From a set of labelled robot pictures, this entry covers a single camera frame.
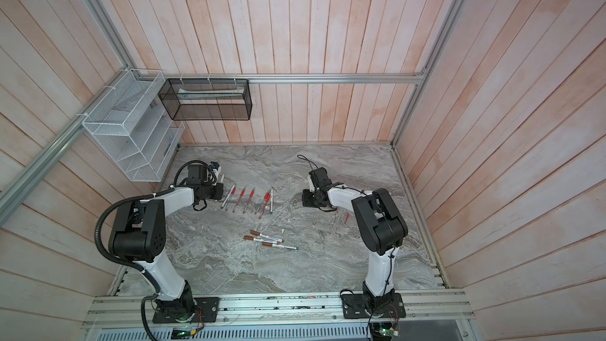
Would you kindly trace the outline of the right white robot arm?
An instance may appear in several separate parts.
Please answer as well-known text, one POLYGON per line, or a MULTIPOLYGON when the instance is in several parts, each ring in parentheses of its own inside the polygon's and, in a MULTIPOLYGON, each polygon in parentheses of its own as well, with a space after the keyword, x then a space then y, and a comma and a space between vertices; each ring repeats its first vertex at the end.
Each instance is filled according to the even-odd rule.
POLYGON ((408 227, 386 189, 367 191, 331 181, 323 167, 309 172, 309 188, 302 205, 329 212, 343 208, 353 213, 361 240, 369 250, 369 267, 362 293, 342 299, 344 316, 370 318, 398 305, 395 293, 395 258, 408 227))

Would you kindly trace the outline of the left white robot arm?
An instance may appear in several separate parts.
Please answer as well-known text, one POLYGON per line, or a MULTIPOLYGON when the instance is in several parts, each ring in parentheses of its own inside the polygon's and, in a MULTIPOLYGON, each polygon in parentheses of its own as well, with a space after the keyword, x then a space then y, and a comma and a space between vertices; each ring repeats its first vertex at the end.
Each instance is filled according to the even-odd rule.
POLYGON ((120 200, 103 213, 103 217, 117 213, 108 246, 103 245, 100 229, 95 231, 98 251, 107 260, 139 271, 154 289, 150 299, 160 311, 179 320, 191 317, 197 303, 189 283, 167 257, 166 217, 199 204, 204 210, 208 199, 220 200, 220 172, 217 162, 189 161, 178 169, 168 189, 120 200))

